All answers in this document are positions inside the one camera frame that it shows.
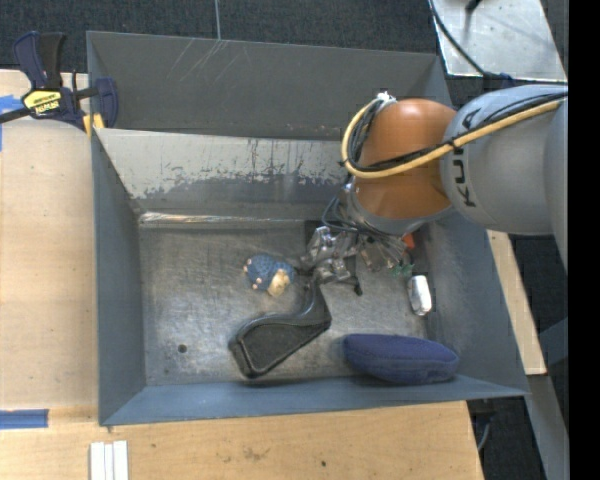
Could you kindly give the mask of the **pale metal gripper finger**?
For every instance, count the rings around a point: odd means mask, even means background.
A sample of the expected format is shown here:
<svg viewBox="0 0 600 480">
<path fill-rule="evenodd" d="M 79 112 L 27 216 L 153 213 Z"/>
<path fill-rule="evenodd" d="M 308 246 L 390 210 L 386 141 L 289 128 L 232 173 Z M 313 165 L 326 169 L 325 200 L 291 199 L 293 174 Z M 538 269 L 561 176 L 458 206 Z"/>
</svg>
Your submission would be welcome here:
<svg viewBox="0 0 600 480">
<path fill-rule="evenodd" d="M 353 273 L 345 259 L 329 257 L 316 264 L 312 279 L 318 284 L 349 282 L 353 279 Z"/>
<path fill-rule="evenodd" d="M 317 227 L 311 236 L 305 253 L 300 257 L 304 270 L 317 267 L 332 256 L 332 234 L 327 226 Z"/>
</svg>

